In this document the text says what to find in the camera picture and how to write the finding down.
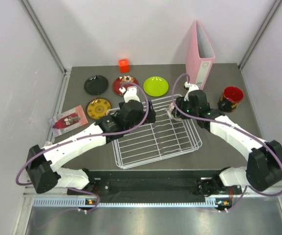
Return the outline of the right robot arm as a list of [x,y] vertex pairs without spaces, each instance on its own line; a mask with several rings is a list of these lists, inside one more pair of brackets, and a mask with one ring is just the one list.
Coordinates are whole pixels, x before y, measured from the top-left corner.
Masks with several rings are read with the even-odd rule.
[[282,181],[282,145],[251,135],[222,111],[212,109],[203,91],[177,97],[169,113],[174,119],[194,118],[201,128],[223,139],[246,159],[246,167],[226,167],[213,176],[212,186],[217,193],[223,194],[231,186],[250,186],[263,192]]

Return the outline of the red cup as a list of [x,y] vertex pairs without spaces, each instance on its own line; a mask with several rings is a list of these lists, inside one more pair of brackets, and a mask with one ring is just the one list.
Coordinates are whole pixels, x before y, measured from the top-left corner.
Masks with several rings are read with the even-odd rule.
[[218,101],[218,109],[223,112],[233,112],[243,100],[243,91],[236,86],[229,86],[223,90]]

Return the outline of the red floral plate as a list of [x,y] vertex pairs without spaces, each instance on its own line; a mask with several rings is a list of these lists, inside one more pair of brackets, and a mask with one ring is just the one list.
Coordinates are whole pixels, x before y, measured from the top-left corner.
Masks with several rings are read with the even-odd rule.
[[112,85],[112,88],[113,88],[113,91],[119,95],[119,96],[122,96],[123,94],[120,92],[120,87],[122,84],[126,83],[126,82],[132,82],[132,83],[135,83],[137,85],[139,85],[137,79],[133,76],[130,76],[130,75],[123,75],[123,76],[120,76],[118,78],[116,78],[113,82],[113,85]]

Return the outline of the green plate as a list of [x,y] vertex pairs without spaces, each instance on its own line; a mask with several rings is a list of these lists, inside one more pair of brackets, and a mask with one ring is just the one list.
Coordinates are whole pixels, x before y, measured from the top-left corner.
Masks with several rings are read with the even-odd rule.
[[145,80],[143,90],[150,96],[160,97],[168,92],[169,84],[162,77],[152,76]]

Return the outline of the white wire dish rack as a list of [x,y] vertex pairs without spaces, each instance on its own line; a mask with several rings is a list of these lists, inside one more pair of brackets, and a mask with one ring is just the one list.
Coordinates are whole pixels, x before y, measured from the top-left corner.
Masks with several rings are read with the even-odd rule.
[[197,151],[202,140],[192,119],[169,117],[172,97],[152,100],[155,123],[147,123],[112,142],[116,165],[129,169]]

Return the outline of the red blue patterned bowl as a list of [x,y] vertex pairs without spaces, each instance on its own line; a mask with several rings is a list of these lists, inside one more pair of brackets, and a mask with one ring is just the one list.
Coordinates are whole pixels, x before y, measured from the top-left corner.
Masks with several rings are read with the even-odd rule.
[[182,121],[181,113],[175,108],[174,103],[170,103],[167,113],[170,119]]

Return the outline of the black glossy plate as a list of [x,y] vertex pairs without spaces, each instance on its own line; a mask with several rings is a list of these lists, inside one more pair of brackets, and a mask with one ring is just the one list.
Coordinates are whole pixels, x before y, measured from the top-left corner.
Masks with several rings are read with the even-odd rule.
[[89,77],[84,83],[85,91],[90,95],[99,95],[108,88],[108,79],[102,75]]

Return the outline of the yellow plate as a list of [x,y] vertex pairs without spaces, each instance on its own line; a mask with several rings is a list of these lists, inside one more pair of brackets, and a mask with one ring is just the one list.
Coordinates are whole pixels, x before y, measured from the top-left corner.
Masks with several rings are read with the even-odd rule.
[[87,104],[86,113],[90,118],[98,120],[104,117],[110,109],[111,104],[107,99],[95,98]]

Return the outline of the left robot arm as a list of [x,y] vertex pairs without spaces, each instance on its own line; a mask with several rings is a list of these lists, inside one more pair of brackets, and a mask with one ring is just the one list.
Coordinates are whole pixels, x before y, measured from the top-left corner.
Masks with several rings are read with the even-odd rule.
[[29,149],[26,171],[35,191],[45,193],[53,188],[75,188],[90,194],[95,188],[95,179],[88,169],[73,170],[64,164],[81,154],[122,138],[126,130],[139,123],[154,123],[156,113],[152,102],[144,106],[136,100],[121,102],[120,109],[106,115],[83,131],[62,142],[40,148],[35,145]]

